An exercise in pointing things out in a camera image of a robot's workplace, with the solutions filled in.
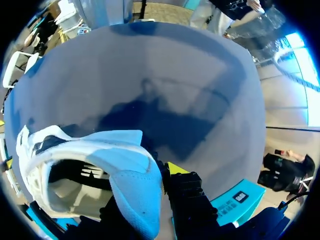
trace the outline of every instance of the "tiled floor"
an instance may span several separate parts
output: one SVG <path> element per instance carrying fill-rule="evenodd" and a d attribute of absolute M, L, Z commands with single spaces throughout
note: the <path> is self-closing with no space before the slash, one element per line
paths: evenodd
<path fill-rule="evenodd" d="M 140 13 L 141 3 L 133 3 L 133 13 Z M 145 19 L 155 19 L 156 22 L 189 25 L 193 11 L 170 4 L 148 3 L 145 8 Z"/>

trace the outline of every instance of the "chair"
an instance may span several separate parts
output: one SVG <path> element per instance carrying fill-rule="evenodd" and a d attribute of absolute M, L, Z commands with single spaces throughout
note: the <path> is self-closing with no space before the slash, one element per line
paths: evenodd
<path fill-rule="evenodd" d="M 19 71 L 23 71 L 16 66 L 20 55 L 24 55 L 24 56 L 29 57 L 24 73 L 26 73 L 36 63 L 36 61 L 38 59 L 42 58 L 41 56 L 39 56 L 38 52 L 35 54 L 30 54 L 30 53 L 26 53 L 26 52 L 22 52 L 22 51 L 16 51 L 12 55 L 12 57 L 10 58 L 10 61 L 8 63 L 8 66 L 6 67 L 6 70 L 5 70 L 5 73 L 3 76 L 2 85 L 4 88 L 7 88 L 7 89 L 14 88 L 13 85 L 10 85 L 10 81 L 11 81 L 11 78 L 12 78 L 12 75 L 13 75 L 15 69 L 18 69 Z"/>

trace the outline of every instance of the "floor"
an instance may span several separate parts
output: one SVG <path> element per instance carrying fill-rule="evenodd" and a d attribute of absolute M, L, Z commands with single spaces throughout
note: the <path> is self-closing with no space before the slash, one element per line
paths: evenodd
<path fill-rule="evenodd" d="M 141 3 L 135 2 L 133 5 L 133 13 L 139 13 L 141 9 Z M 157 22 L 166 22 L 172 24 L 180 24 L 180 25 L 188 25 L 189 19 L 192 15 L 192 10 L 185 9 L 178 6 L 173 6 L 169 4 L 163 3 L 148 3 L 145 10 L 145 19 L 155 19 Z M 59 44 L 59 35 L 55 34 L 51 40 L 51 44 L 47 51 L 54 48 L 57 44 Z M 287 145 L 282 144 L 281 142 L 274 143 L 272 139 L 266 139 L 266 152 L 272 152 L 272 147 L 276 146 L 278 149 L 287 149 Z M 7 186 L 9 186 L 8 180 L 4 177 L 4 181 Z M 13 200 L 17 204 L 22 204 L 25 202 L 23 197 L 16 197 L 13 189 L 8 187 L 8 191 L 10 196 L 12 196 Z M 287 193 L 286 192 L 274 192 L 270 189 L 266 189 L 265 195 L 261 200 L 259 206 L 257 207 L 254 215 L 258 214 L 260 211 L 267 207 L 277 207 L 281 201 L 286 201 Z M 295 214 L 299 211 L 300 206 L 297 202 L 293 202 L 289 205 L 288 210 L 285 212 L 285 215 L 293 219 Z"/>

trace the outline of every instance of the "hand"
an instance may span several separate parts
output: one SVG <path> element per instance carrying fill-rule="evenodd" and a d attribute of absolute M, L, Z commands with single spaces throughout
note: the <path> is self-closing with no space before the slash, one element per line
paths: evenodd
<path fill-rule="evenodd" d="M 285 155 L 287 155 L 288 157 L 293 157 L 294 152 L 293 152 L 292 150 L 287 150 L 287 151 L 285 152 Z"/>
<path fill-rule="evenodd" d="M 251 7 L 253 10 L 255 11 L 259 11 L 259 9 L 261 9 L 261 5 L 259 0 L 246 0 L 246 5 Z"/>

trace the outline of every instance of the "gray table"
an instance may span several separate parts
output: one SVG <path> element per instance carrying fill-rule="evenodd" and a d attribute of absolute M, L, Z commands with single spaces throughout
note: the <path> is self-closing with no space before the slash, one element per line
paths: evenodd
<path fill-rule="evenodd" d="M 256 182 L 265 110 L 250 54 L 205 30 L 168 23 L 103 27 L 40 59 L 5 102 L 5 136 L 22 188 L 16 138 L 59 125 L 80 137 L 140 129 L 158 159 L 202 178 L 214 199 L 242 179 Z M 168 199 L 160 238 L 171 235 Z"/>

